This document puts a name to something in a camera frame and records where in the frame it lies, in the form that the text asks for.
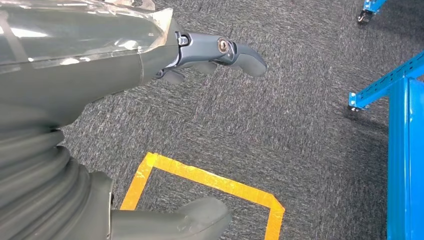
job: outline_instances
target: screw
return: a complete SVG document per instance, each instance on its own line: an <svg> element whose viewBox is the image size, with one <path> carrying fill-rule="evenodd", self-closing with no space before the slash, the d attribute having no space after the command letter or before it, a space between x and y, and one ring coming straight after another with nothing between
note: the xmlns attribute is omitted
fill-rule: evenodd
<svg viewBox="0 0 424 240"><path fill-rule="evenodd" d="M228 42L227 40L220 38L218 39L218 50L225 54L228 51Z"/></svg>

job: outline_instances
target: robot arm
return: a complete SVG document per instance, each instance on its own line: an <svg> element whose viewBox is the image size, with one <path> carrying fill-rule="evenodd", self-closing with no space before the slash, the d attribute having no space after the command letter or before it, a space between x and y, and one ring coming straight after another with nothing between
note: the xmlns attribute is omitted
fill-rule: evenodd
<svg viewBox="0 0 424 240"><path fill-rule="evenodd" d="M0 234L31 240L216 240L231 215L213 198L174 213L111 210L112 180L89 173L58 130L99 98L182 77L267 69L225 37L182 32L172 10L96 0L0 0Z"/></svg>

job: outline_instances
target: blue shelf leg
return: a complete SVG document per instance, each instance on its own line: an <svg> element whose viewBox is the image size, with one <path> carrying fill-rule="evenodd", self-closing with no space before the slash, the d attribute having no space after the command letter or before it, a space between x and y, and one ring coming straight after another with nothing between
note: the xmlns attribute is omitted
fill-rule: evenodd
<svg viewBox="0 0 424 240"><path fill-rule="evenodd" d="M424 239L424 83L409 80L410 239Z"/></svg>
<svg viewBox="0 0 424 240"><path fill-rule="evenodd" d="M387 239L410 240L409 81L389 93L387 164Z"/></svg>
<svg viewBox="0 0 424 240"><path fill-rule="evenodd" d="M389 98L387 239L424 240L424 51L358 93L352 109Z"/></svg>
<svg viewBox="0 0 424 240"><path fill-rule="evenodd" d="M363 3L363 9L377 13L385 2L386 0L365 0Z"/></svg>

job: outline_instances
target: bolt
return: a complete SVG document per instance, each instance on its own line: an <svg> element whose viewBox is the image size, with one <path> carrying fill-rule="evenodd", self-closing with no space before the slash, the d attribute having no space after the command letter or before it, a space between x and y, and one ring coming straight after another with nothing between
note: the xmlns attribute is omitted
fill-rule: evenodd
<svg viewBox="0 0 424 240"><path fill-rule="evenodd" d="M186 36L180 36L177 39L179 46L186 46L190 43L189 39Z"/></svg>
<svg viewBox="0 0 424 240"><path fill-rule="evenodd" d="M228 42L227 40L220 38L218 39L218 50L225 54L228 51Z"/></svg>

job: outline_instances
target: robotic hand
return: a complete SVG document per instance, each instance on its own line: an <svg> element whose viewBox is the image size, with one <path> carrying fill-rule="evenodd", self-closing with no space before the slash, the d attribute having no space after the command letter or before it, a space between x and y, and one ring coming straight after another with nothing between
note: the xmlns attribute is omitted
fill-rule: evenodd
<svg viewBox="0 0 424 240"><path fill-rule="evenodd" d="M267 71L267 64L252 48L238 44L219 35L196 32L175 33L178 42L177 58L157 73L156 79L165 77L170 83L178 84L184 76L177 71L195 67L200 72L212 74L217 64L240 67L243 72L259 77Z"/></svg>

